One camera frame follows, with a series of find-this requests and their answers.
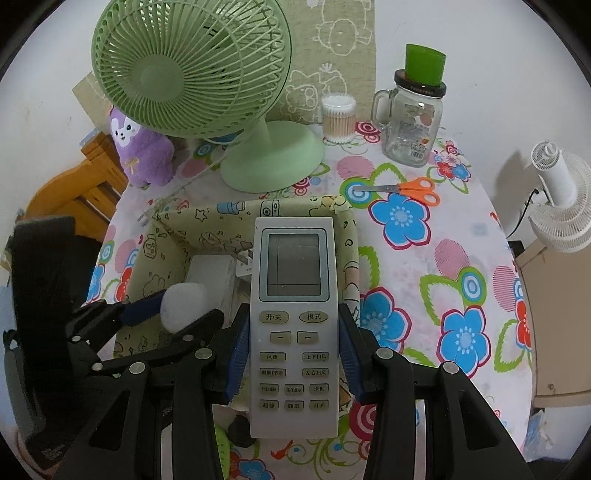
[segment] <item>green cup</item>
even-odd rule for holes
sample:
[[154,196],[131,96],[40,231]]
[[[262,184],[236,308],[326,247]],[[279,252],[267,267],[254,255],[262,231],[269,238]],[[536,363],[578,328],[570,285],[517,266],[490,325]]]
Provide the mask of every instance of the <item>green cup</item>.
[[422,45],[407,44],[406,77],[413,82],[437,87],[441,85],[445,54]]

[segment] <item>floral tablecloth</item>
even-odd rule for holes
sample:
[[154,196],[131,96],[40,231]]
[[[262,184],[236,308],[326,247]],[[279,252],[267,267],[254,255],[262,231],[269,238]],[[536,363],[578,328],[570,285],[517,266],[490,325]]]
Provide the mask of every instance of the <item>floral tablecloth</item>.
[[[356,209],[361,326],[372,330],[381,345],[412,362],[433,366],[455,361],[521,448],[531,404],[530,333],[517,269],[482,185],[451,139],[438,137],[428,164],[410,168],[382,154],[380,133],[371,124],[360,122],[356,129],[358,134],[348,144],[325,141],[320,167],[289,188],[260,196],[236,192],[214,167],[180,190],[164,214],[187,208],[198,215],[200,206],[216,202],[227,208],[228,202],[240,200],[342,194]],[[127,188],[108,229],[89,300],[125,298],[135,255],[145,241],[138,216],[222,154],[222,147],[203,141],[195,152],[177,154],[176,176],[168,185]],[[421,176],[435,182],[441,198],[438,206],[427,207],[398,194],[353,191],[358,184],[394,184]],[[230,477],[361,479],[375,407],[350,399],[341,415],[336,438],[288,437],[262,440],[249,449],[234,447]],[[416,477],[423,478],[421,403],[415,415]]]

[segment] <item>remote control screen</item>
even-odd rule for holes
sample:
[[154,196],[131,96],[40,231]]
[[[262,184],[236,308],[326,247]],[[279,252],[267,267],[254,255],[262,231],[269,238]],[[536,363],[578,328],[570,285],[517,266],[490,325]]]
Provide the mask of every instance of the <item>remote control screen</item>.
[[269,235],[267,295],[319,296],[320,247],[317,233]]

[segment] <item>fan base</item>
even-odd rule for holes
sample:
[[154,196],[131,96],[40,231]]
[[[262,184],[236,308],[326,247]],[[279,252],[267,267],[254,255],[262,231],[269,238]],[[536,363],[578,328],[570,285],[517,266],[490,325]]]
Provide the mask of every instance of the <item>fan base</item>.
[[265,123],[228,148],[220,171],[233,189],[248,193],[282,190],[306,178],[324,159],[322,140],[305,125]]

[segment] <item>jar handle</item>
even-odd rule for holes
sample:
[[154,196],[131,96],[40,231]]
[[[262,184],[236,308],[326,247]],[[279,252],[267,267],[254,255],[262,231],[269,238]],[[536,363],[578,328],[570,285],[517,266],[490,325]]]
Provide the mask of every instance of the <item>jar handle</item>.
[[394,94],[398,93],[398,89],[394,89],[394,90],[379,90],[377,92],[375,92],[374,95],[374,101],[372,103],[371,106],[371,122],[373,123],[373,125],[378,128],[380,131],[384,131],[387,127],[387,125],[381,123],[378,121],[378,105],[379,105],[379,101],[382,98],[387,98],[390,99],[390,95],[395,92]]

